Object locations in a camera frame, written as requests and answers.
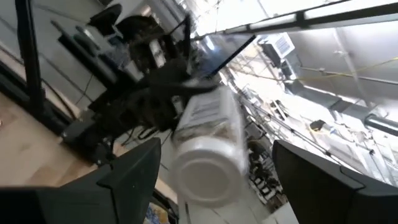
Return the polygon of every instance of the computer monitor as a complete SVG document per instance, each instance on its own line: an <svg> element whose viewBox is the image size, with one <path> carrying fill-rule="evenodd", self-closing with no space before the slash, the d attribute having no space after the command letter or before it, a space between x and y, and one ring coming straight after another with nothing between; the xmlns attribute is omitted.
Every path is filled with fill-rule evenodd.
<svg viewBox="0 0 398 224"><path fill-rule="evenodd" d="M216 75L225 65L234 59L254 39L252 34L221 35L213 34L198 41L198 48L203 52L200 67L193 76Z"/></svg>

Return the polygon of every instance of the wooden floor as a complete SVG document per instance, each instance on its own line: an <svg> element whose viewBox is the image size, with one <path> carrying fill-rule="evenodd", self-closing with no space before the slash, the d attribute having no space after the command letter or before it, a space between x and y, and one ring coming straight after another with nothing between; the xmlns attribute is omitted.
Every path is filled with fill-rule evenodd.
<svg viewBox="0 0 398 224"><path fill-rule="evenodd" d="M24 67L2 51L0 51L0 60L24 77ZM55 105L60 105L50 91L47 97ZM0 121L0 185L2 186L61 186L97 168L96 165L86 164L77 158L71 150L61 144L58 136L2 94L0 94ZM127 150L117 145L114 151L117 155L121 155ZM175 192L159 178L156 189L177 203Z"/></svg>

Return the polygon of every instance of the product label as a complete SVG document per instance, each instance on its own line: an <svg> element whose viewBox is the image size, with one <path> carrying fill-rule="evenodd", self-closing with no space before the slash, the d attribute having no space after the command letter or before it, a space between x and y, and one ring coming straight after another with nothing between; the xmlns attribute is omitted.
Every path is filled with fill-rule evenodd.
<svg viewBox="0 0 398 224"><path fill-rule="evenodd" d="M198 96L188 123L204 123L220 118L220 103L218 91Z"/></svg>

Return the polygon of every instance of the chair backrest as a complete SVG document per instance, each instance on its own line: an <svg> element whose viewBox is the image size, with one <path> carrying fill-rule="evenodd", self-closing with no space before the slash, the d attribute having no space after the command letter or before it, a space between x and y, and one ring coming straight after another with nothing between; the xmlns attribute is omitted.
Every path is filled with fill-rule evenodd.
<svg viewBox="0 0 398 224"><path fill-rule="evenodd" d="M115 4L90 18L88 25L98 29L102 35L114 33L113 25L122 13L122 5Z"/></svg>

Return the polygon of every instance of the yellow cable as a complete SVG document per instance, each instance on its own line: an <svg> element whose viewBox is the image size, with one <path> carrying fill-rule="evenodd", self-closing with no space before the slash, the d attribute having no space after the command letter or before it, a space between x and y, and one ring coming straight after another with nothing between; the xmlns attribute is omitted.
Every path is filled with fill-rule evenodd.
<svg viewBox="0 0 398 224"><path fill-rule="evenodd" d="M385 65L385 64L390 63L390 62L395 62L396 60L398 60L398 57L394 57L394 58L392 58L392 59L390 59L388 61L385 61L385 62L377 63L377 64L366 66L366 67L363 67L363 68L359 68L359 69L355 70L354 72L362 72L362 71L365 71L365 70L368 70L368 69L371 69L371 68L374 68L374 67ZM317 69L314 69L314 68L307 68L307 69L320 72L320 70L317 70ZM279 81L282 81L282 82L283 81L288 81L286 79L268 78L268 77L262 77L262 76L259 76L259 75L253 75L253 74L250 74L250 73L245 73L245 74L246 75L251 75L251 76L254 76L254 77L258 77L258 78L273 80L273 81L277 81L277 82L279 82ZM352 73L351 74L348 74L348 73L333 73L332 75L319 76L319 77L296 78L296 80L317 80L317 79L334 78L334 77L341 77L341 76L352 77L353 75L352 75Z"/></svg>
<svg viewBox="0 0 398 224"><path fill-rule="evenodd" d="M371 68L374 68L374 67L378 67L378 66L381 66L381 65L385 65L385 64L390 63L390 62L395 62L396 60L398 60L398 57L394 57L394 58L392 58L392 59L390 59L390 60L387 60L387 61L385 61L385 62L377 63L377 64L370 65L370 66L366 66L366 67L363 67L363 68L359 68L359 69L355 70L354 72L362 72L362 71L365 71L365 70L368 70L368 69L371 69ZM347 74L347 73L337 73L337 74L327 75L327 76L322 76L322 77L298 78L298 80L314 80L314 79L320 79L320 78L333 78L333 77L340 77L340 76L349 76L349 77L352 77L354 72L352 72L351 74Z"/></svg>

